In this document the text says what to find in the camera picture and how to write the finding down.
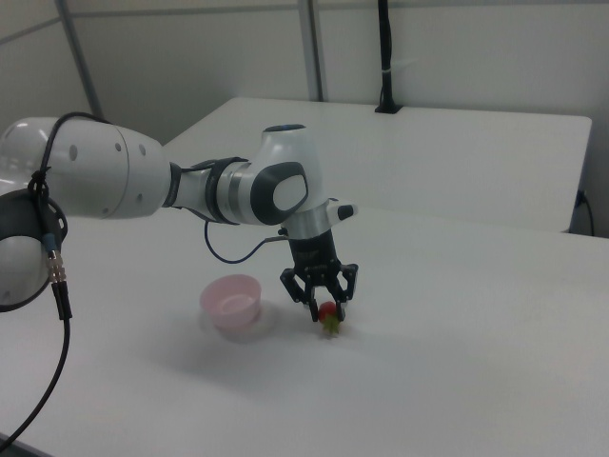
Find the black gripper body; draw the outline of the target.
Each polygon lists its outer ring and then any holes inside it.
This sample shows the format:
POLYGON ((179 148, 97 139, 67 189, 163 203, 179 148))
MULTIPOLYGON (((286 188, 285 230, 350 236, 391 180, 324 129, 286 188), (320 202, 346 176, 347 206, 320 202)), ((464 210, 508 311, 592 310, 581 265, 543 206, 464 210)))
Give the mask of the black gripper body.
POLYGON ((316 287, 333 287, 343 265, 338 259, 332 231, 308 239, 288 240, 294 267, 300 274, 310 274, 316 287))

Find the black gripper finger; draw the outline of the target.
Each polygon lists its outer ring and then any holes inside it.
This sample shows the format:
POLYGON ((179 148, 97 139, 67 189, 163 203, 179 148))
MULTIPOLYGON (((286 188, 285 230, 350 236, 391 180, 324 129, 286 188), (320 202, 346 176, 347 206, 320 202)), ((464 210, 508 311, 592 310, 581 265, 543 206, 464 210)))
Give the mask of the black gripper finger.
POLYGON ((300 274, 295 268, 286 268, 280 275, 288 295, 295 303, 308 308, 313 322, 319 321, 319 308, 315 300, 314 278, 310 274, 300 274))
POLYGON ((335 280, 335 304, 340 321, 345 318, 345 306, 353 298, 357 283, 359 266, 357 264, 341 265, 335 280))

